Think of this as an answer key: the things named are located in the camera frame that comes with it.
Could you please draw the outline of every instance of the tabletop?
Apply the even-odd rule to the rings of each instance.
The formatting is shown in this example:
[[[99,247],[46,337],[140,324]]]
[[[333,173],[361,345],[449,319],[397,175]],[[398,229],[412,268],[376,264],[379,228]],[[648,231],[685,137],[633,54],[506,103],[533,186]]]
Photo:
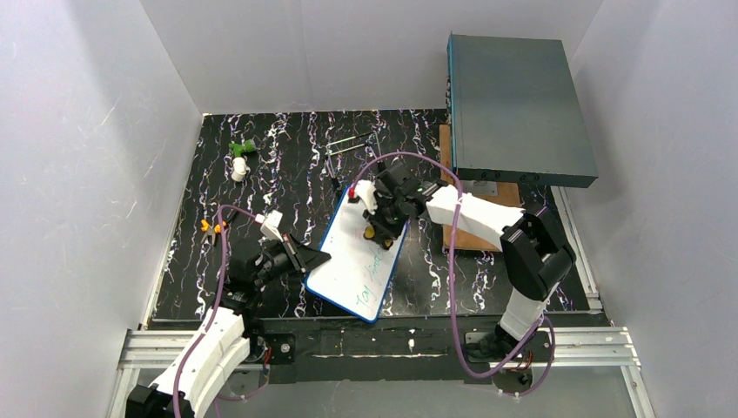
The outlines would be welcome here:
[[[365,131],[376,131],[382,152],[419,152],[439,157],[439,125],[446,110],[329,111],[213,115],[205,117],[182,204],[171,238],[152,320],[198,320],[214,299],[220,245],[202,243],[201,219],[212,219],[218,205],[232,204],[253,213],[277,209],[284,214],[280,229],[317,247],[337,200],[322,159],[325,145]],[[228,145],[253,139],[256,152],[246,155],[251,172],[244,183],[230,177]],[[350,182],[372,158],[370,149],[334,157],[342,184]],[[439,178],[429,164],[403,158],[423,178]],[[523,207],[556,206],[551,190],[520,185]],[[229,225],[230,242],[258,250],[258,226],[244,216]],[[395,275],[386,293],[381,317],[449,314],[447,252],[442,227],[413,222]],[[460,314],[501,314],[512,286],[500,253],[461,251],[456,254],[456,287]],[[587,298],[575,267],[551,299],[549,311],[587,310]],[[272,282],[258,311],[262,318],[347,316],[338,307],[305,289],[300,277]]]

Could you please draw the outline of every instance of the gray floor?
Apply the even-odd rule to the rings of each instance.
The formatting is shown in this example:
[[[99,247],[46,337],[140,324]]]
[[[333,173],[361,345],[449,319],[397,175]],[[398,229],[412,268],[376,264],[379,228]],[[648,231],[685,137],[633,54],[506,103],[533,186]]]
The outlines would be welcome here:
[[[230,381],[237,393],[255,385],[249,375]],[[222,418],[634,417],[619,367],[554,368],[537,392],[519,401],[460,381],[326,381],[271,385],[247,403],[219,406]],[[206,415],[215,416],[214,408]]]

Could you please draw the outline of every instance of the black marble table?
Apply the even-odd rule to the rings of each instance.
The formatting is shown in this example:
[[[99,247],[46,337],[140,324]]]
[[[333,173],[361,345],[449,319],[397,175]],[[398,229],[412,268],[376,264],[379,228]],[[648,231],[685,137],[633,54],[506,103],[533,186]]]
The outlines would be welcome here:
[[[171,250],[152,320],[198,320],[214,298],[220,244],[201,245],[200,220],[212,219],[220,204],[244,207],[253,213],[278,209],[281,229],[306,244],[320,242],[336,203],[321,156],[325,144],[357,133],[379,133],[382,152],[439,155],[439,125],[445,110],[334,111],[205,118],[190,177],[184,190]],[[230,178],[231,141],[254,139],[249,154],[252,171],[243,184]],[[369,150],[340,154],[334,166],[344,184],[371,159]],[[424,179],[437,179],[439,170],[406,158],[407,166]],[[545,186],[520,186],[523,207],[534,203],[555,208]],[[231,243],[246,240],[258,250],[261,233],[245,216],[230,225]],[[412,223],[390,284],[381,316],[447,315],[448,264],[442,248],[442,227],[421,220]],[[499,253],[459,252],[456,257],[460,314],[501,314],[512,287]],[[587,310],[587,299],[575,269],[560,286],[550,311]],[[263,318],[333,317],[347,313],[314,296],[299,278],[273,282],[265,290]]]

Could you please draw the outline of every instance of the gray metal box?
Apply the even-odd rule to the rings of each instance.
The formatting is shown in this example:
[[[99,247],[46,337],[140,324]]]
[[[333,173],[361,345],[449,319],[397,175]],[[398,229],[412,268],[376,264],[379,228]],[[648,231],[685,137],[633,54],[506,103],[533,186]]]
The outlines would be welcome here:
[[[589,187],[589,136],[561,41],[451,35],[453,168],[461,179]]]

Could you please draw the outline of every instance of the whiteboard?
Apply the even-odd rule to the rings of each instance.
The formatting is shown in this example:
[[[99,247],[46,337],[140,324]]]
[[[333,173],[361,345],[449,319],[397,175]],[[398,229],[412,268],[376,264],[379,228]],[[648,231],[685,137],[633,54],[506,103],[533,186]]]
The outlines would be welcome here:
[[[320,243],[320,251],[331,254],[331,259],[308,273],[305,287],[371,323],[379,317],[407,224],[394,245],[385,250],[364,239],[364,229],[368,225],[362,217],[364,209],[360,203],[348,203],[348,195],[344,192]]]

